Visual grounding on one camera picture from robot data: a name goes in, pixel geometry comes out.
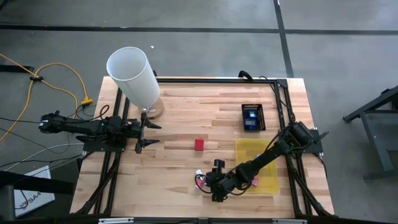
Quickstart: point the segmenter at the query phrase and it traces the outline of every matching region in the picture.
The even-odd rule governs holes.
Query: yellow cable
[[[25,110],[27,108],[27,105],[29,105],[29,101],[30,101],[30,93],[32,91],[32,86],[33,86],[33,81],[30,81],[30,85],[29,85],[29,90],[27,92],[27,99],[26,99],[26,104],[24,109],[22,110],[22,112],[19,114],[18,118],[16,119],[17,121],[14,122],[14,124],[11,125],[11,127],[8,129],[8,131],[1,137],[0,142],[8,135],[9,131],[11,131],[14,126],[18,123],[19,119],[22,117],[22,115],[25,113]]]
[[[28,70],[28,69],[26,69],[25,67],[23,67],[22,65],[18,64],[17,62],[15,62],[15,61],[11,60],[10,58],[6,57],[5,55],[0,54],[0,56],[4,57],[5,59],[7,59],[8,61],[12,62],[13,64],[15,64],[15,65],[21,67],[22,69],[24,69],[25,71],[27,71],[28,73],[30,73],[31,75],[33,75],[34,77],[37,77],[37,76],[38,76],[38,74],[39,74],[39,72],[41,71],[41,69],[43,69],[43,68],[45,68],[45,67],[48,67],[48,66],[51,66],[51,65],[62,65],[62,66],[64,66],[64,67],[67,67],[67,68],[69,68],[73,73],[75,73],[75,74],[77,75],[77,77],[80,79],[81,85],[83,86],[83,89],[84,89],[84,92],[85,92],[85,100],[84,100],[83,102],[89,102],[89,103],[92,102],[92,99],[90,99],[90,98],[88,97],[88,95],[87,95],[86,86],[85,86],[83,80],[81,79],[81,76],[80,76],[74,69],[72,69],[70,66],[65,65],[65,64],[63,64],[63,63],[57,63],[57,62],[55,62],[55,63],[50,63],[50,64],[43,65],[43,66],[41,66],[35,73],[33,73],[33,72],[31,72],[30,70]],[[53,89],[55,89],[55,90],[60,90],[60,91],[63,91],[63,92],[65,92],[65,93],[68,93],[69,95],[71,95],[71,96],[75,99],[75,110],[77,110],[77,107],[78,107],[78,106],[77,106],[77,97],[76,97],[73,93],[71,93],[71,92],[68,91],[68,90],[64,90],[63,88],[55,87],[55,86],[49,84],[48,82],[46,82],[46,81],[44,81],[44,80],[43,80],[42,82],[45,83],[45,84],[46,84],[47,86],[49,86],[50,88],[53,88]],[[29,105],[30,93],[32,92],[33,83],[34,83],[33,81],[30,81],[29,90],[28,90],[28,95],[27,95],[27,100],[26,100],[26,104],[25,104],[24,109],[22,110],[22,112],[20,113],[20,115],[18,116],[18,118],[16,119],[16,121],[12,124],[12,126],[11,126],[11,127],[7,130],[7,132],[1,137],[0,142],[8,135],[9,131],[11,131],[11,130],[14,128],[14,126],[17,124],[17,122],[19,121],[19,119],[20,119],[20,118],[22,117],[22,115],[25,113],[26,108],[27,108],[27,106]]]

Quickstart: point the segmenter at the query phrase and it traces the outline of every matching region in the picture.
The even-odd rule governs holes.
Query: white object
[[[29,172],[25,175],[34,175],[35,177],[41,177],[41,178],[47,178],[51,179],[50,175],[50,170],[48,166],[39,168],[37,170],[33,170],[32,172]],[[32,210],[35,210],[36,208],[39,208],[46,203],[52,202],[55,200],[54,194],[53,193],[42,193],[42,192],[35,192],[31,190],[24,190],[24,195],[26,196],[26,199],[28,200],[28,206],[26,208],[23,208],[26,206],[26,200],[24,196],[22,195],[20,190],[14,190],[14,197],[15,197],[15,208],[23,208],[23,209],[15,209],[15,216],[19,217],[21,215],[24,215]]]
[[[149,108],[159,99],[159,85],[141,49],[124,47],[115,51],[106,62],[106,69],[132,104]]]

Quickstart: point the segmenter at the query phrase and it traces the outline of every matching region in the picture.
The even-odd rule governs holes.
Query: yellow tray
[[[238,139],[236,140],[236,165],[251,161],[262,154],[270,139]],[[260,170],[257,186],[252,185],[247,193],[276,194],[279,191],[278,176],[275,161]]]

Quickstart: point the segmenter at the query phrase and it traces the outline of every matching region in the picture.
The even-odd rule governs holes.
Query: black basket
[[[257,129],[247,129],[244,125],[245,119],[249,117],[250,110],[256,110],[257,113]],[[243,128],[245,131],[265,131],[266,123],[264,122],[264,113],[262,112],[261,104],[242,105]]]

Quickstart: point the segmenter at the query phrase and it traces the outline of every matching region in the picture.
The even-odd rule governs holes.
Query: wooden base
[[[149,108],[147,112],[148,119],[156,119],[162,115],[164,111],[164,105],[161,98],[159,98],[154,105]]]

